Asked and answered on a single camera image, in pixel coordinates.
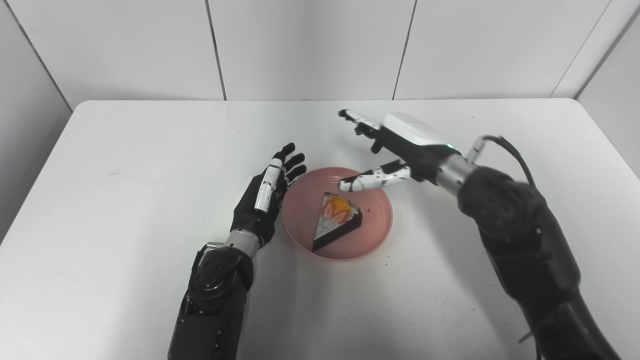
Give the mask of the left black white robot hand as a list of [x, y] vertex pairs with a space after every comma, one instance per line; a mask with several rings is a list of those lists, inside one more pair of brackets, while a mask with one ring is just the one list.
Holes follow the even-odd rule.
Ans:
[[261, 248], [275, 234], [275, 221], [291, 185], [307, 172], [306, 155], [294, 154], [295, 150], [295, 143], [290, 142], [276, 152], [263, 171], [251, 178], [233, 210], [230, 230], [256, 235]]

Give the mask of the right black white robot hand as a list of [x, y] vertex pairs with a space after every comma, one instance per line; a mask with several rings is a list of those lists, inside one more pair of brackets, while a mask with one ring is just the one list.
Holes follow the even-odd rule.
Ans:
[[371, 153], [386, 149], [398, 159], [375, 169], [339, 180], [341, 192], [370, 191], [395, 185], [407, 179], [436, 183], [441, 165], [460, 152], [432, 127], [404, 112], [388, 112], [382, 121], [373, 120], [352, 109], [341, 109], [338, 116], [355, 125], [355, 133], [374, 143]]

